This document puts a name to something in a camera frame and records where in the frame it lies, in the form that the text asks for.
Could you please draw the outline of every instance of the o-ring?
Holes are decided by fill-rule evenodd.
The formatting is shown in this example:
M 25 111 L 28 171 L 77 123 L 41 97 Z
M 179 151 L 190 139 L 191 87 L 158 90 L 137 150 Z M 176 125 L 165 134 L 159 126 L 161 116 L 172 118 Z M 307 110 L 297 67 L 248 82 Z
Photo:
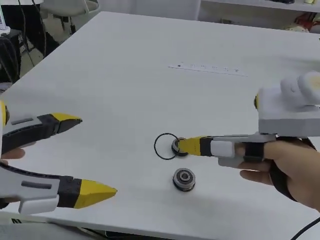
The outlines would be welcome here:
M 172 133 L 170 133 L 170 132 L 162 133 L 162 134 L 160 134 L 160 135 L 155 139 L 154 144 L 153 144 L 153 149 L 154 149 L 154 151 L 155 151 L 155 154 L 156 154 L 159 158 L 161 158 L 161 159 L 163 159 L 163 160 L 172 160 L 172 159 L 174 159 L 174 158 L 177 156 L 177 154 L 175 154 L 175 155 L 172 156 L 172 157 L 166 158 L 166 157 L 161 156 L 161 155 L 158 153 L 157 148 L 156 148 L 156 144 L 157 144 L 158 139 L 159 139 L 160 137 L 164 136 L 164 135 L 170 135 L 170 136 L 174 137 L 177 141 L 179 140 L 176 135 L 174 135 L 174 134 L 172 134 Z

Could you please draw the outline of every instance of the white mount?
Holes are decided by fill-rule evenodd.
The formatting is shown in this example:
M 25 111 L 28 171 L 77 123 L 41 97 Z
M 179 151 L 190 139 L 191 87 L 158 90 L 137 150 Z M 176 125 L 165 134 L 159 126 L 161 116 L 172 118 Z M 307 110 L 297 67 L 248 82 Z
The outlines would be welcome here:
M 0 4 L 0 36 L 8 35 L 10 33 L 10 27 L 6 25 L 4 14 L 2 13 Z

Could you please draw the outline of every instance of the yellow fingertip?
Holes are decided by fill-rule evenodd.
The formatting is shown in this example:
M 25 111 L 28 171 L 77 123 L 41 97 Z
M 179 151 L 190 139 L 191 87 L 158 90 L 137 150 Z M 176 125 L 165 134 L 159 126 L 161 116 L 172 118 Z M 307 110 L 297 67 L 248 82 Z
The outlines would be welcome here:
M 81 118 L 78 117 L 78 116 L 72 116 L 72 115 L 65 114 L 65 113 L 56 112 L 56 113 L 51 113 L 51 115 L 52 115 L 55 119 L 57 119 L 58 121 L 60 121 L 60 122 L 65 121 L 65 120 L 72 120 L 72 119 L 81 120 Z
M 6 119 L 7 119 L 6 105 L 3 101 L 0 101 L 0 104 L 1 104 L 1 114 L 2 114 L 2 126 L 4 127 L 6 125 Z
M 181 139 L 178 142 L 178 148 L 181 152 L 185 152 L 190 155 L 201 156 L 201 153 L 200 153 L 201 138 L 202 136 L 192 137 L 188 139 Z
M 75 209 L 82 209 L 116 195 L 117 189 L 100 182 L 82 179 L 79 197 L 74 205 Z

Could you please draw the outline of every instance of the white shelf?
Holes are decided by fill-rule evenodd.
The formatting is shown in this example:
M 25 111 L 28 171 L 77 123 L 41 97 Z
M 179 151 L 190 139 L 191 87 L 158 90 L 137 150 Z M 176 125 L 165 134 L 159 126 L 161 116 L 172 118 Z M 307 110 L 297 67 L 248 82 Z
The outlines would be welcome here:
M 221 4 L 236 4 L 273 9 L 287 9 L 302 12 L 320 13 L 320 1 L 317 4 L 307 4 L 304 0 L 295 0 L 295 3 L 285 4 L 269 0 L 205 0 L 207 2 L 221 3 Z

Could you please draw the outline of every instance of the white wall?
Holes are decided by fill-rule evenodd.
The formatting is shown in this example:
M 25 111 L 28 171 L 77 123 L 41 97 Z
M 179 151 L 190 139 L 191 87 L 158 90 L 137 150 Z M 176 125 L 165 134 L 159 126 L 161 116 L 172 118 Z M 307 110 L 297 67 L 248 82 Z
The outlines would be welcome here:
M 201 0 L 99 0 L 102 11 L 196 20 Z
M 302 14 L 299 11 L 215 3 L 200 0 L 99 0 L 102 11 L 155 17 L 219 22 L 279 29 Z

